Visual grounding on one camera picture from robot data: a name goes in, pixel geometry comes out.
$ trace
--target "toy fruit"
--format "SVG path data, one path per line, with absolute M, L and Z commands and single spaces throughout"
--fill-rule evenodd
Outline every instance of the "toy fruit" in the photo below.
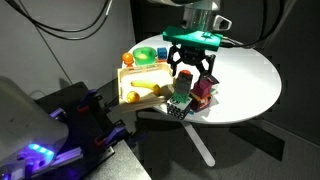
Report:
M 132 64 L 133 64 L 133 56 L 132 56 L 132 54 L 130 54 L 130 53 L 124 53 L 123 55 L 122 55 L 122 60 L 123 60 L 123 63 L 125 64 L 125 65 L 127 65 L 127 67 L 132 67 Z
M 128 103 L 135 103 L 135 102 L 138 102 L 140 100 L 140 95 L 135 92 L 135 91 L 130 91 L 128 94 L 127 94 L 127 101 Z
M 148 80 L 135 80 L 131 82 L 133 87 L 143 87 L 148 88 L 153 91 L 154 95 L 160 96 L 160 87 L 157 83 Z

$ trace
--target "wooden tray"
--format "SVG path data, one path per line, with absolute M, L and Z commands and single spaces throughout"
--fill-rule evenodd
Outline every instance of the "wooden tray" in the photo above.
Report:
M 133 80 L 150 80 L 160 86 L 160 96 L 155 96 L 147 88 L 132 87 Z M 118 69 L 119 108 L 123 112 L 135 111 L 160 105 L 173 94 L 174 77 L 168 64 L 157 63 L 141 67 Z M 140 101 L 127 103 L 128 92 L 136 91 L 140 95 Z

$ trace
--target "table leg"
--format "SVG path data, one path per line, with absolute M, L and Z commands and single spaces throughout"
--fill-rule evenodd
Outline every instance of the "table leg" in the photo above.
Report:
M 187 131 L 187 133 L 189 134 L 193 143 L 196 145 L 196 147 L 199 150 L 204 161 L 207 163 L 208 166 L 213 167 L 216 162 L 215 162 L 214 158 L 212 157 L 211 153 L 209 152 L 208 148 L 202 142 L 198 133 L 194 130 L 191 123 L 189 123 L 187 121 L 181 121 L 181 124 L 183 125 L 183 127 Z
M 152 120 L 165 120 L 165 121 L 173 121 L 173 122 L 181 122 L 187 133 L 189 134 L 191 140 L 197 147 L 198 151 L 200 152 L 201 156 L 203 157 L 204 161 L 207 163 L 208 166 L 213 167 L 215 165 L 215 160 L 212 157 L 211 153 L 209 152 L 208 148 L 204 145 L 201 138 L 199 137 L 198 133 L 194 130 L 193 126 L 188 121 L 181 121 L 173 116 L 168 116 L 165 114 L 161 114 L 158 112 L 146 112 L 141 111 L 137 114 L 139 118 L 147 118 Z

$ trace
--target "black cable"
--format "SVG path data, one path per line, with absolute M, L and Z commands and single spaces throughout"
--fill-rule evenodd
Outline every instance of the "black cable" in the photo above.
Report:
M 46 32 L 47 34 L 50 34 L 51 36 L 54 36 L 56 38 L 59 38 L 59 39 L 63 39 L 63 40 L 71 40 L 71 41 L 78 41 L 78 40 L 84 40 L 84 39 L 87 39 L 91 36 L 93 36 L 94 34 L 96 34 L 100 29 L 101 27 L 104 25 L 104 23 L 106 22 L 106 20 L 108 19 L 108 16 L 105 16 L 103 18 L 103 21 L 102 23 L 99 25 L 99 27 L 94 30 L 92 33 L 88 34 L 87 36 L 83 36 L 83 37 L 74 37 L 74 38 L 70 38 L 70 37 L 64 37 L 64 36 L 60 36 L 60 35 L 57 35 L 57 34 L 54 34 L 48 30 L 46 30 L 45 28 L 37 25 L 37 24 L 34 24 L 37 28 L 41 29 L 42 31 Z
M 261 24 L 261 30 L 260 30 L 260 34 L 259 34 L 259 38 L 261 39 L 263 37 L 263 34 L 266 30 L 266 26 L 267 26 L 267 20 L 268 20 L 268 0 L 263 0 L 262 3 L 262 24 Z
M 231 43 L 221 42 L 220 43 L 220 47 L 224 47 L 224 48 L 247 47 L 247 46 L 251 46 L 251 45 L 257 44 L 257 43 L 265 40 L 266 38 L 268 38 L 276 30 L 276 28 L 278 27 L 278 25 L 279 25 L 279 23 L 281 21 L 283 12 L 284 12 L 284 3 L 285 3 L 284 0 L 279 0 L 279 3 L 280 3 L 280 7 L 279 7 L 279 13 L 277 15 L 277 18 L 276 18 L 273 26 L 271 27 L 271 29 L 268 31 L 268 33 L 263 35 L 262 38 L 259 38 L 258 40 L 254 41 L 254 42 L 251 42 L 251 43 L 240 44 L 240 45 L 234 45 L 234 44 L 231 44 Z
M 93 27 L 98 21 L 99 19 L 101 18 L 102 14 L 105 12 L 105 9 L 109 3 L 110 0 L 106 0 L 101 11 L 99 12 L 98 16 L 96 17 L 96 19 L 87 27 L 85 28 L 82 28 L 82 29 L 74 29 L 74 30 L 65 30 L 65 29 L 59 29 L 59 28 L 55 28 L 55 27 L 52 27 L 52 26 L 48 26 L 46 24 L 43 24 L 35 19 L 33 19 L 30 15 L 24 13 L 22 11 L 22 9 L 20 8 L 20 6 L 14 1 L 14 0 L 6 0 L 7 3 L 9 5 L 11 5 L 12 8 L 14 8 L 16 11 L 18 11 L 22 16 L 26 17 L 29 21 L 31 21 L 33 24 L 37 24 L 39 26 L 43 26 L 45 28 L 48 28 L 48 29 L 51 29 L 51 30 L 54 30 L 54 31 L 59 31 L 59 32 L 66 32 L 66 33 L 75 33 L 75 32 L 82 32 L 82 31 L 85 31 L 91 27 Z
M 28 11 L 25 9 L 25 7 L 24 7 L 23 3 L 21 2 L 21 0 L 19 0 L 19 2 L 20 2 L 20 4 L 21 4 L 22 8 L 24 8 L 24 10 L 26 11 L 26 13 L 29 14 Z M 59 59 L 57 58 L 57 56 L 56 56 L 55 53 L 53 52 L 52 48 L 49 46 L 47 40 L 44 38 L 44 36 L 42 35 L 42 33 L 40 32 L 40 30 L 39 30 L 38 28 L 36 28 L 36 30 L 37 30 L 37 32 L 39 33 L 39 35 L 40 35 L 41 39 L 43 40 L 43 42 L 44 42 L 44 43 L 46 44 L 46 46 L 48 47 L 48 49 L 49 49 L 50 53 L 52 54 L 53 58 L 56 60 L 58 66 L 61 68 L 61 70 L 62 70 L 62 72 L 64 73 L 64 75 L 67 77 L 69 83 L 70 83 L 70 84 L 73 84 L 71 78 L 69 77 L 69 75 L 68 75 L 68 73 L 67 73 L 67 71 L 63 68 L 62 64 L 60 63 Z
M 17 10 L 20 14 L 25 15 L 25 17 L 30 20 L 30 17 L 20 8 L 20 6 L 15 1 L 13 1 L 13 0 L 6 0 L 6 1 L 10 4 L 11 7 L 13 7 L 15 10 Z M 109 2 L 109 8 L 110 8 L 112 0 L 108 0 L 108 2 Z M 99 27 L 96 30 L 94 30 L 92 33 L 90 33 L 89 35 L 83 36 L 83 37 L 75 37 L 75 38 L 70 38 L 70 37 L 64 37 L 64 36 L 57 35 L 57 34 L 55 34 L 53 32 L 48 31 L 47 29 L 45 29 L 44 27 L 38 25 L 37 23 L 34 23 L 31 20 L 30 21 L 37 28 L 41 29 L 42 31 L 46 32 L 47 34 L 49 34 L 51 36 L 54 36 L 56 38 L 63 39 L 63 40 L 74 40 L 74 41 L 77 41 L 77 40 L 87 39 L 87 38 L 93 36 L 94 34 L 96 34 L 101 29 L 101 27 L 104 25 L 104 23 L 106 22 L 107 18 L 108 18 L 108 14 L 106 14 L 106 16 L 104 17 L 102 23 L 99 25 Z

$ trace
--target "white round table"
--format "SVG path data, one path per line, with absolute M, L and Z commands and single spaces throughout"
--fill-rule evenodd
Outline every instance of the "white round table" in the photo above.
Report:
M 146 39 L 130 49 L 139 47 L 169 48 L 171 42 L 163 41 L 162 35 Z M 245 121 L 268 110 L 278 99 L 281 92 L 281 79 L 272 63 L 254 49 L 219 48 L 212 75 L 220 82 L 217 94 L 209 108 L 198 113 L 188 114 L 185 121 L 203 124 L 230 124 Z M 202 61 L 205 68 L 208 64 Z M 193 74 L 193 83 L 200 73 L 195 66 L 180 63 L 180 70 L 188 69 Z M 167 114 L 166 104 L 154 107 Z

